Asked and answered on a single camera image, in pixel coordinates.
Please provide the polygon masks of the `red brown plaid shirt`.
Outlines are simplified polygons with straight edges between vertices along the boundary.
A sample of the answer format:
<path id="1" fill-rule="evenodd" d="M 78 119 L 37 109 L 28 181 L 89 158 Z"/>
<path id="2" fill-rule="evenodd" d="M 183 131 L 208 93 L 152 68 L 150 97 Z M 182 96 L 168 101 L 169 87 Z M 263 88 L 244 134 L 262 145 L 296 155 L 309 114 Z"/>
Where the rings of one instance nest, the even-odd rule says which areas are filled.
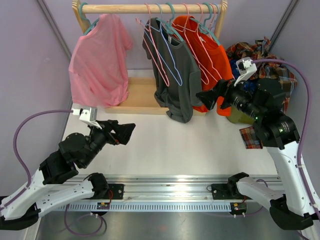
<path id="1" fill-rule="evenodd" d="M 252 60 L 260 59 L 280 59 L 280 57 L 270 53 L 271 41 L 265 37 L 262 40 L 256 40 L 255 44 L 247 42 L 238 42 L 226 50 L 226 55 L 231 65 L 231 60 L 239 60 L 250 57 Z M 282 63 L 263 62 L 257 65 L 257 72 L 248 80 L 245 89 L 249 89 L 253 93 L 259 79 L 277 80 L 286 93 L 285 100 L 282 103 L 282 112 L 286 113 L 290 101 L 291 94 L 296 88 L 298 81 L 295 75 Z M 239 130 L 240 136 L 246 149 L 262 149 L 263 144 L 258 140 L 252 126 Z"/>

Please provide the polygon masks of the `pink hanger with plaid shirt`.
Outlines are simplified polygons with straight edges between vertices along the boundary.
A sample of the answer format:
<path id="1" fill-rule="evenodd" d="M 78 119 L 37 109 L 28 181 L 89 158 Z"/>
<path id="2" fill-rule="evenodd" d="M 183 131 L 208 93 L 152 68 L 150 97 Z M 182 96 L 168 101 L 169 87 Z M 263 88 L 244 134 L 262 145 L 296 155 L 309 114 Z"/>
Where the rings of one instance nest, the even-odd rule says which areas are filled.
<path id="1" fill-rule="evenodd" d="M 170 87 L 170 80 L 168 78 L 167 72 L 165 70 L 165 67 L 163 66 L 163 64 L 168 67 L 167 63 L 165 62 L 164 58 L 162 57 L 162 55 L 160 54 L 160 52 L 157 49 L 156 43 L 153 39 L 153 35 L 152 35 L 152 30 L 151 30 L 151 10 L 150 7 L 147 3 L 144 3 L 144 5 L 147 7 L 148 9 L 148 14 L 149 14 L 149 25 L 147 24 L 143 24 L 141 20 L 139 20 L 137 17 L 135 18 L 136 22 L 141 25 L 143 28 L 140 29 L 140 32 L 142 34 L 142 40 L 144 43 L 144 46 L 147 48 L 149 55 L 151 56 L 153 63 L 155 64 L 156 68 L 158 69 L 158 72 L 160 73 L 163 82 L 165 83 L 166 87 L 169 88 Z M 155 59 L 155 56 L 153 55 L 153 52 L 151 51 L 146 38 L 147 37 L 150 41 L 150 43 L 153 46 L 153 49 L 156 53 L 156 57 L 157 60 Z"/>

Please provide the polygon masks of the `light blue wire hanger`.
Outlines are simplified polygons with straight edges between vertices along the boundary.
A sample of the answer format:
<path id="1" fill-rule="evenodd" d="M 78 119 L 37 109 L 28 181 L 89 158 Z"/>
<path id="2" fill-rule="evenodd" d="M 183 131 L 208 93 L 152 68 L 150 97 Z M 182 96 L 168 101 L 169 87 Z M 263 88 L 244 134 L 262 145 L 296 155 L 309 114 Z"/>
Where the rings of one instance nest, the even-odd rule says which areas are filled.
<path id="1" fill-rule="evenodd" d="M 143 20 L 141 20 L 141 22 L 144 25 L 149 25 L 149 20 L 148 20 L 148 22 L 144 22 Z M 172 53 L 170 46 L 169 46 L 169 38 L 172 35 L 177 35 L 179 44 L 183 42 L 183 38 L 172 27 L 172 25 L 167 23 L 165 20 L 163 20 L 162 17 L 160 17 L 160 18 L 157 17 L 155 19 L 155 23 L 156 23 L 156 26 L 152 26 L 152 14 L 151 14 L 151 24 L 150 25 L 151 25 L 152 36 L 153 36 L 153 39 L 155 41 L 155 44 L 156 44 L 156 47 L 157 47 L 159 53 L 164 58 L 164 61 L 167 63 L 168 67 L 166 67 L 164 63 L 163 63 L 163 66 L 166 70 L 166 74 L 168 76 L 168 79 L 170 76 L 173 77 L 173 79 L 178 84 L 178 86 L 181 87 L 183 85 L 183 80 L 182 80 L 181 74 L 176 66 L 176 61 L 174 59 L 173 53 Z M 155 59 L 157 60 L 157 55 L 155 53 L 154 47 L 152 46 L 151 42 L 149 41 L 149 39 L 147 37 L 145 37 L 145 39 L 146 39 L 146 41 L 152 51 L 152 54 L 155 56 Z M 146 48 L 146 52 L 149 55 L 149 57 L 151 57 L 147 48 Z"/>

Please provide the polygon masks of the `blue plaid shirt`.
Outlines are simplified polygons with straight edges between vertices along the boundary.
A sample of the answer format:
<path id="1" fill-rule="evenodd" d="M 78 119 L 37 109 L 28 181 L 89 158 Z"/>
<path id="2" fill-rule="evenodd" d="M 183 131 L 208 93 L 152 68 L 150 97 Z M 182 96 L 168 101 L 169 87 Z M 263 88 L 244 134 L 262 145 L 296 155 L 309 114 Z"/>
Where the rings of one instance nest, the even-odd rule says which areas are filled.
<path id="1" fill-rule="evenodd" d="M 257 66 L 250 57 L 244 57 L 239 60 L 231 60 L 231 70 L 234 76 L 234 86 L 247 81 L 256 73 Z"/>

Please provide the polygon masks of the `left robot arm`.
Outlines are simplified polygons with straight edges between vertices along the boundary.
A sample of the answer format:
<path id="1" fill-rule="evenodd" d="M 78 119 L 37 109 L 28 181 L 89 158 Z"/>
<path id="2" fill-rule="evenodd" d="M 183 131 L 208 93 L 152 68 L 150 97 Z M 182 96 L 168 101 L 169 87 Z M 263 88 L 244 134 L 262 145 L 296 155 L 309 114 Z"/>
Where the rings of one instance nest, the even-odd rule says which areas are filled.
<path id="1" fill-rule="evenodd" d="M 1 230 L 19 231 L 35 224 L 39 218 L 64 205 L 83 199 L 103 199 L 110 191 L 102 173 L 92 173 L 81 183 L 52 193 L 85 169 L 106 144 L 126 145 L 136 127 L 134 123 L 119 124 L 117 120 L 99 121 L 90 126 L 89 135 L 72 133 L 58 145 L 58 150 L 45 159 L 23 186 L 22 195 L 14 193 L 0 199 Z"/>

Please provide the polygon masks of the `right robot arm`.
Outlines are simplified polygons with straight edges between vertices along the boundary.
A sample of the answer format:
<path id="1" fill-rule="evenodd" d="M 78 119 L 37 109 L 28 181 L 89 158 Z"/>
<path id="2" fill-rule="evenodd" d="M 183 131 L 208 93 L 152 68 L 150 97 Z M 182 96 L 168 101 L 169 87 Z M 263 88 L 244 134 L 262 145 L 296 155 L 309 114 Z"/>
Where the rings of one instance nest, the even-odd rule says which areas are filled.
<path id="1" fill-rule="evenodd" d="M 256 201 L 283 230 L 305 230 L 318 219 L 320 199 L 316 194 L 308 196 L 305 183 L 311 181 L 303 170 L 303 159 L 298 156 L 302 139 L 294 121 L 281 111 L 286 93 L 275 79 L 259 79 L 253 93 L 245 83 L 221 79 L 211 90 L 199 92 L 196 97 L 209 110 L 222 97 L 222 109 L 235 107 L 254 120 L 253 130 L 271 156 L 284 192 L 277 193 L 240 172 L 228 178 L 227 193 L 232 198 L 246 196 Z"/>

